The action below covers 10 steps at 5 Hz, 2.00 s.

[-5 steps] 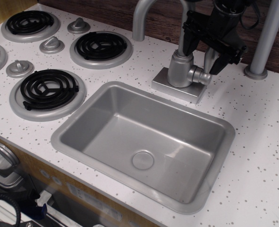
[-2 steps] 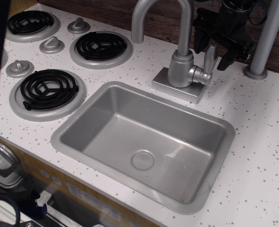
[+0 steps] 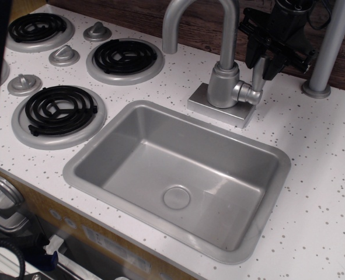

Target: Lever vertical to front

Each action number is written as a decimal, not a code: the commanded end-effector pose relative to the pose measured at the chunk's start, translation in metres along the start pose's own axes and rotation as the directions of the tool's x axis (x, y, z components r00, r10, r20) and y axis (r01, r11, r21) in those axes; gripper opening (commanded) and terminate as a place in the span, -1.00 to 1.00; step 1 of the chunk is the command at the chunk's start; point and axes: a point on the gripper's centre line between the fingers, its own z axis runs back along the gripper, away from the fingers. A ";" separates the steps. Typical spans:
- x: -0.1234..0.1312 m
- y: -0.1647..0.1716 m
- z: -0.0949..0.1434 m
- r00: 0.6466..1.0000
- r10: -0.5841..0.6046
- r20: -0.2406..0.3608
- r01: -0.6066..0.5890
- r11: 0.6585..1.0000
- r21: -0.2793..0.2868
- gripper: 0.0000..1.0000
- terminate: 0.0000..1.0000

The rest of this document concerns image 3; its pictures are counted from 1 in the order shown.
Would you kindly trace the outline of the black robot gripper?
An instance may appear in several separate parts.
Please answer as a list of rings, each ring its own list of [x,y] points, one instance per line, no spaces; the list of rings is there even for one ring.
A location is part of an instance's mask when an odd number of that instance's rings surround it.
[[[239,30],[248,37],[246,66],[252,69],[260,56],[270,51],[273,58],[266,66],[264,80],[273,80],[286,66],[305,73],[316,54],[304,33],[314,6],[315,1],[275,1],[270,13],[245,8]]]

